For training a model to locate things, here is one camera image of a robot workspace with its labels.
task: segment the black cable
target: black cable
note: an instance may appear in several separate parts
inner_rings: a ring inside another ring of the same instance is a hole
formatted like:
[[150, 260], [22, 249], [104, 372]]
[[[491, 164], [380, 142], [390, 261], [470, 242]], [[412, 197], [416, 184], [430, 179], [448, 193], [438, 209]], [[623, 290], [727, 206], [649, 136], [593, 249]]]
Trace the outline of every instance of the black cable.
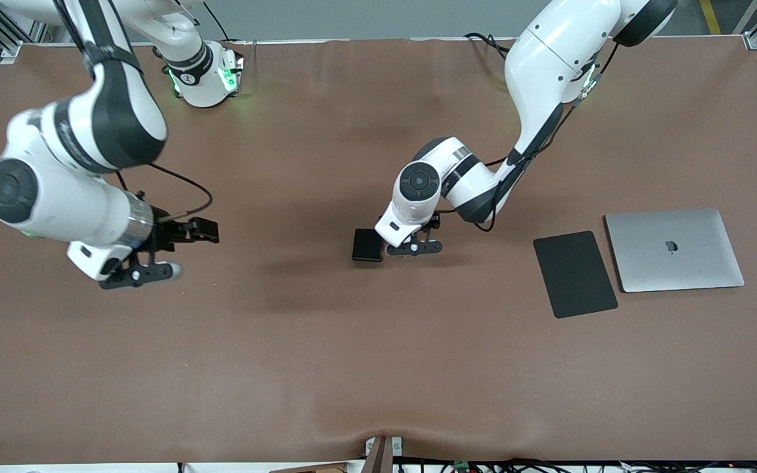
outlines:
[[748, 461], [733, 461], [732, 462], [735, 466], [739, 466], [741, 468], [750, 468], [755, 471], [757, 471], [757, 464], [748, 462]]
[[463, 37], [469, 38], [469, 39], [472, 39], [472, 38], [481, 39], [487, 45], [495, 48], [495, 50], [498, 51], [498, 54], [499, 56], [501, 56], [502, 59], [507, 59], [507, 54], [505, 53], [510, 52], [510, 48], [508, 48], [507, 46], [499, 45], [498, 42], [495, 41], [495, 36], [493, 35], [484, 36], [484, 35], [481, 35], [481, 33], [469, 33], [468, 35], [463, 35]]
[[545, 470], [542, 470], [540, 468], [540, 467], [545, 467], [545, 468], [549, 468], [550, 470], [557, 471], [558, 473], [570, 473], [570, 471], [565, 470], [564, 468], [560, 468], [559, 466], [557, 466], [557, 465], [555, 465], [553, 463], [547, 462], [547, 461], [531, 460], [531, 459], [519, 459], [519, 460], [512, 460], [511, 463], [513, 463], [513, 464], [523, 464], [523, 465], [525, 465], [525, 467], [529, 467], [529, 468], [532, 468], [532, 469], [538, 470], [538, 471], [545, 471]]
[[[678, 464], [674, 462], [670, 462], [668, 464], [651, 464], [643, 461], [637, 461], [630, 464], [633, 469], [631, 469], [631, 473], [700, 473], [706, 468], [712, 468], [713, 466], [719, 464], [718, 461], [712, 461], [712, 463], [704, 464], [703, 466], [693, 467], [689, 468], [685, 466], [685, 464]], [[757, 465], [751, 464], [752, 468], [757, 470]]]
[[118, 178], [118, 183], [121, 185], [121, 188], [123, 188], [125, 191], [128, 191], [127, 189], [127, 183], [124, 182], [124, 177], [121, 177], [120, 171], [115, 171], [116, 177]]
[[[535, 153], [533, 153], [533, 154], [531, 154], [529, 156], [524, 156], [522, 158], [522, 161], [519, 161], [516, 164], [523, 164], [524, 162], [534, 161], [534, 159], [536, 159], [536, 156], [539, 156], [539, 154], [541, 154], [542, 152], [544, 152], [544, 150], [547, 150], [547, 148], [549, 148], [551, 146], [551, 144], [553, 144], [553, 139], [556, 138], [557, 133], [559, 132], [559, 129], [561, 129], [562, 125], [565, 124], [565, 120], [568, 120], [568, 117], [571, 117], [571, 113], [573, 113], [573, 111], [574, 111], [575, 108], [576, 107], [570, 108], [570, 110], [568, 110], [568, 113], [565, 114], [565, 117], [562, 117], [562, 120], [559, 120], [559, 123], [557, 124], [556, 128], [553, 129], [553, 133], [550, 135], [549, 138], [547, 138], [547, 140], [545, 141], [545, 144], [541, 148], [539, 148], [539, 150], [537, 150], [537, 152], [535, 152]], [[478, 224], [478, 222], [475, 222], [475, 227], [478, 227], [478, 230], [483, 231], [483, 233], [490, 233], [490, 231], [492, 231], [493, 228], [495, 228], [495, 216], [497, 215], [495, 211], [496, 211], [496, 209], [498, 209], [498, 201], [499, 201], [499, 199], [498, 199], [498, 192], [501, 191], [501, 187], [504, 185], [505, 180], [507, 180], [507, 177], [505, 177], [504, 179], [498, 181], [498, 185], [495, 186], [495, 192], [492, 195], [492, 207], [490, 207], [490, 212], [487, 213], [487, 215], [492, 214], [492, 219], [490, 220], [490, 226], [484, 228], [484, 227], [481, 227], [481, 224]]]
[[601, 67], [601, 75], [607, 71], [607, 67], [609, 67], [610, 63], [612, 63], [612, 58], [615, 57], [615, 52], [618, 51], [618, 46], [620, 46], [618, 43], [615, 43], [615, 47], [612, 48], [612, 52], [609, 53], [609, 57], [607, 57], [607, 63]]
[[208, 209], [210, 206], [212, 206], [212, 203], [214, 202], [214, 197], [212, 195], [212, 192], [210, 192], [209, 189], [205, 188], [202, 185], [199, 185], [192, 179], [189, 179], [188, 177], [185, 177], [181, 174], [175, 173], [174, 171], [170, 169], [165, 169], [159, 164], [153, 164], [153, 162], [150, 162], [148, 166], [156, 169], [157, 171], [162, 171], [162, 173], [168, 174], [169, 176], [176, 177], [177, 179], [180, 179], [183, 182], [189, 183], [192, 186], [195, 186], [196, 188], [200, 189], [204, 194], [206, 194], [206, 197], [208, 200], [206, 201], [206, 204], [203, 204], [202, 206], [199, 206], [192, 210], [187, 210], [186, 212], [181, 213], [180, 215], [171, 215], [170, 217], [166, 217], [166, 219], [179, 219], [184, 218], [190, 215], [198, 214], [200, 212], [203, 212], [204, 210]]
[[72, 42], [75, 46], [78, 46], [79, 51], [84, 50], [83, 39], [81, 38], [78, 29], [75, 28], [75, 24], [72, 23], [72, 16], [69, 15], [69, 10], [66, 10], [66, 5], [63, 4], [63, 0], [53, 0], [55, 8], [57, 9], [60, 19], [63, 20], [63, 26], [66, 27], [66, 31], [69, 32], [69, 36], [72, 36]]
[[216, 24], [218, 24], [218, 27], [223, 33], [223, 40], [229, 41], [229, 35], [227, 35], [226, 30], [223, 29], [223, 24], [220, 24], [220, 20], [218, 19], [218, 17], [216, 17], [216, 14], [212, 11], [210, 6], [206, 4], [206, 2], [204, 2], [204, 7], [206, 8], [206, 11], [210, 13], [210, 16], [212, 17], [212, 19], [216, 21]]
[[507, 161], [507, 156], [504, 156], [502, 159], [495, 160], [493, 162], [487, 162], [487, 164], [484, 164], [487, 168], [491, 168], [496, 164], [502, 164], [502, 162]]

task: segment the black rectangular pad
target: black rectangular pad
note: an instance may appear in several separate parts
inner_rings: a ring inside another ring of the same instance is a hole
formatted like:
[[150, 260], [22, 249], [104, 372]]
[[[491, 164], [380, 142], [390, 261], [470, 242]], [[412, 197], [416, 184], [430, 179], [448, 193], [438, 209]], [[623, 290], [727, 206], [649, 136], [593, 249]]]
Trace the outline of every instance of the black rectangular pad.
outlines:
[[541, 238], [534, 248], [556, 318], [618, 308], [594, 233]]

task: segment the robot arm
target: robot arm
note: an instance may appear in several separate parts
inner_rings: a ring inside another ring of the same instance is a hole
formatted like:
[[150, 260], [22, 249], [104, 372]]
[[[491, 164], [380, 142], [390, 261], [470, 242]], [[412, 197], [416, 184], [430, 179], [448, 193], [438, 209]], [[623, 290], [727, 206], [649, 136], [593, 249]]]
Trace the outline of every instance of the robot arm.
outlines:
[[[155, 161], [168, 130], [113, 3], [57, 2], [94, 84], [13, 117], [0, 156], [0, 221], [71, 242], [70, 260], [108, 281], [126, 275], [122, 262], [136, 251], [148, 246], [153, 254], [180, 240], [181, 224], [102, 177]], [[179, 276], [176, 265], [155, 269], [165, 279]]]
[[676, 0], [553, 0], [507, 54], [505, 81], [522, 132], [504, 164], [493, 173], [457, 138], [433, 140], [402, 169], [375, 230], [391, 246], [409, 242], [432, 221], [441, 195], [465, 221], [495, 218], [552, 137], [564, 104], [583, 90], [607, 38], [637, 45], [658, 32], [675, 7]]
[[[60, 24], [55, 0], [0, 0], [48, 24]], [[124, 24], [150, 39], [169, 66], [177, 94], [190, 105], [213, 107], [238, 93], [244, 60], [215, 41], [204, 41], [183, 15], [202, 0], [115, 0]]]

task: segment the laptop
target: laptop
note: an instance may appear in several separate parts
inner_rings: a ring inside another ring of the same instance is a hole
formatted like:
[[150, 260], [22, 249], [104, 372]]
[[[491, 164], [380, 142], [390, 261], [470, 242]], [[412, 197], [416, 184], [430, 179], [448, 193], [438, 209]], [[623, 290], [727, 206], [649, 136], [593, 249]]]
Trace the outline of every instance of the laptop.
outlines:
[[744, 285], [715, 209], [607, 215], [624, 292]]

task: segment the table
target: table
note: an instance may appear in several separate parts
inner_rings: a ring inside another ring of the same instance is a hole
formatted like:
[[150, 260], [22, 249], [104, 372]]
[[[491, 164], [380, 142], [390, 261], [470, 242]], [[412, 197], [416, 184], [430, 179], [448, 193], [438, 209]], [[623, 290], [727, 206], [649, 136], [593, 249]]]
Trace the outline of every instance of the table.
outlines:
[[[0, 464], [327, 461], [376, 434], [406, 455], [757, 459], [757, 51], [737, 36], [622, 49], [484, 234], [445, 218], [432, 257], [352, 263], [400, 168], [456, 135], [500, 158], [519, 123], [501, 58], [465, 41], [260, 45], [245, 94], [174, 99], [160, 163], [204, 183], [219, 246], [177, 282], [99, 290], [65, 245], [0, 224]], [[86, 89], [71, 49], [0, 68], [13, 114]], [[192, 188], [126, 172], [151, 203]], [[532, 241], [602, 215], [717, 207], [747, 284], [623, 294], [553, 317]]]

